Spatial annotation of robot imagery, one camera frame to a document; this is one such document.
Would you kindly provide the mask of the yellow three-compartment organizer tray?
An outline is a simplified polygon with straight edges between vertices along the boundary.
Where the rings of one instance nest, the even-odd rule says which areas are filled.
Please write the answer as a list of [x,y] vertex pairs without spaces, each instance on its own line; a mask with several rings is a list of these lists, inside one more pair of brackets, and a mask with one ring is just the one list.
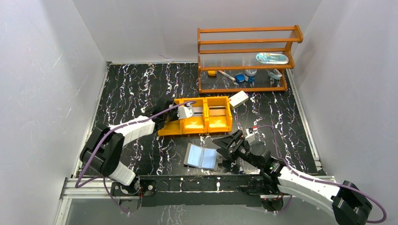
[[[227,133],[232,131],[233,118],[227,96],[177,98],[174,100],[177,104],[187,101],[195,101],[193,107],[203,107],[203,115],[167,123],[163,129],[157,132],[159,136]],[[212,106],[225,107],[226,115],[209,117],[208,110]]]

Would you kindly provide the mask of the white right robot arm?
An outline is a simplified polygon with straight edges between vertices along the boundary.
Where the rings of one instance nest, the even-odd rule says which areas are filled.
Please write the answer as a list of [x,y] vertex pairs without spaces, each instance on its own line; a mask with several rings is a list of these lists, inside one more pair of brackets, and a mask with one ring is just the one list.
[[373,208],[370,201],[349,181],[343,184],[321,180],[288,166],[273,157],[262,142],[254,139],[254,129],[213,140],[217,152],[228,161],[238,158],[259,169],[261,180],[251,180],[242,188],[253,194],[289,194],[329,213],[340,225],[364,225]]

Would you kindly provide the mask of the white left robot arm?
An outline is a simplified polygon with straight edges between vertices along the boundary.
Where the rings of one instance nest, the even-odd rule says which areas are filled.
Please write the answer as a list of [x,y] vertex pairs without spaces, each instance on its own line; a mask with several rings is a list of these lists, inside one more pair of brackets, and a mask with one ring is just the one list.
[[124,186],[137,181],[136,174],[120,161],[123,148],[147,135],[163,129],[166,124],[189,118],[193,115],[191,102],[176,103],[161,99],[136,118],[119,125],[97,125],[93,128],[79,159],[84,164],[75,187],[85,185],[81,179],[89,168],[100,177],[112,179]]

